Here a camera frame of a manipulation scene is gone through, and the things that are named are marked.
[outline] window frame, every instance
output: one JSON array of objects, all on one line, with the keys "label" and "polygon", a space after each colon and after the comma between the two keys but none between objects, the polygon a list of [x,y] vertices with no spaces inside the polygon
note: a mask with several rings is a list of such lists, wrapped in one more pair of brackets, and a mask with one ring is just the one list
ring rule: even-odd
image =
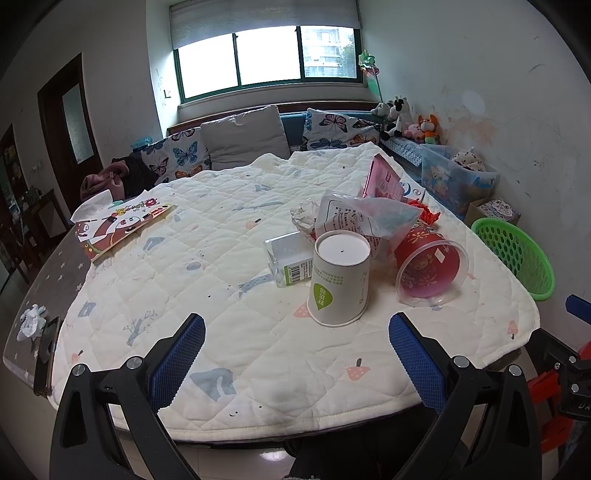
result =
[{"label": "window frame", "polygon": [[[224,88],[220,90],[214,90],[212,92],[202,93],[201,95],[194,95],[192,97],[185,97],[184,94],[184,86],[183,86],[183,77],[181,74],[181,63],[180,58],[178,56],[178,49],[175,48],[173,50],[174,55],[174,69],[177,75],[177,86],[178,86],[178,93],[181,100],[181,105],[184,103],[189,103],[194,100],[199,100],[202,98],[211,97],[214,95],[220,95],[222,93],[228,92],[236,92],[240,90],[247,90],[250,88],[256,87],[266,87],[269,85],[289,85],[292,83],[326,83],[326,82],[335,82],[335,83],[363,83],[363,73],[361,71],[361,67],[356,63],[356,72],[357,76],[355,78],[349,77],[306,77],[305,70],[304,70],[304,46],[301,37],[301,27],[297,26],[295,28],[295,34],[297,37],[297,49],[298,49],[298,56],[300,60],[300,78],[292,79],[292,80],[273,80],[270,82],[259,82],[259,83],[249,83],[248,85],[243,85],[242,80],[240,78],[240,68],[238,65],[238,48],[236,46],[236,33],[232,34],[232,43],[234,46],[234,62],[236,63],[236,77],[238,80],[238,85],[235,87]],[[359,55],[361,55],[361,31],[358,28],[353,29],[353,42],[355,43],[355,58],[357,59]]]}]

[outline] pink package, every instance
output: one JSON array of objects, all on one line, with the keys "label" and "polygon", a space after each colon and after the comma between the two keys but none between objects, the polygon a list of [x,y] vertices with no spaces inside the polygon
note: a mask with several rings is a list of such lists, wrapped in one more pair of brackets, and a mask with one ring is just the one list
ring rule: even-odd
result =
[{"label": "pink package", "polygon": [[371,162],[368,179],[363,188],[363,197],[389,198],[402,201],[404,187],[400,185],[400,177],[383,158],[377,154]]}]

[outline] paper cup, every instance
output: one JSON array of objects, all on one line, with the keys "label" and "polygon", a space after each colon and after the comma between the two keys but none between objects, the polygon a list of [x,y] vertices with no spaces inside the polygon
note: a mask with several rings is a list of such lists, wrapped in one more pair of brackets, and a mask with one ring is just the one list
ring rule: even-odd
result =
[{"label": "paper cup", "polygon": [[400,301],[435,306],[459,294],[468,271],[464,248],[428,226],[416,225],[395,250]]},{"label": "paper cup", "polygon": [[359,319],[368,301],[368,241],[355,232],[322,234],[314,246],[308,310],[325,327]]}]

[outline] tile floor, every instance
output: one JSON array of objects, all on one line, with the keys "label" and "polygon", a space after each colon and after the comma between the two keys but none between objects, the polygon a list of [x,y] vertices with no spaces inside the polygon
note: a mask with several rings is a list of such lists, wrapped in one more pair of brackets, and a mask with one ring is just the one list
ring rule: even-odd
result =
[{"label": "tile floor", "polygon": [[[0,351],[28,286],[13,274],[0,295]],[[529,357],[516,361],[526,378],[535,376]],[[471,443],[481,412],[476,408],[463,439]],[[36,397],[2,363],[0,365],[0,425],[13,447],[38,480],[49,476],[51,435],[56,412],[49,402]],[[120,434],[121,443],[134,472],[146,479],[151,475],[128,433]],[[201,446],[180,446],[180,452],[202,480],[278,480],[289,473],[293,458],[282,449],[218,450]],[[551,479],[557,470],[557,453],[543,456],[543,478]]]}]

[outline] white quilt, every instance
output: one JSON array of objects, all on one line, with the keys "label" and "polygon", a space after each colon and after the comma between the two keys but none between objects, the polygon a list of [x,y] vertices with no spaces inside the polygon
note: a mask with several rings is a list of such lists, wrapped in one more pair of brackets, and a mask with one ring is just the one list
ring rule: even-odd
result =
[{"label": "white quilt", "polygon": [[[419,403],[388,340],[390,317],[400,311],[450,356],[466,355],[480,368],[525,344],[540,326],[531,296],[429,195],[429,207],[443,211],[440,231],[470,258],[456,300],[408,307],[373,275],[361,319],[326,328],[307,312],[309,282],[275,285],[263,241],[295,231],[289,208],[307,198],[319,200],[326,189],[357,194],[376,153],[388,158],[373,144],[289,160],[265,154],[247,167],[158,185],[153,191],[177,207],[91,266],[57,343],[52,405],[74,364],[118,368],[174,334],[191,312],[205,319],[205,345],[159,415],[173,439],[194,442],[341,427]],[[112,411],[126,428],[121,409]]]}]

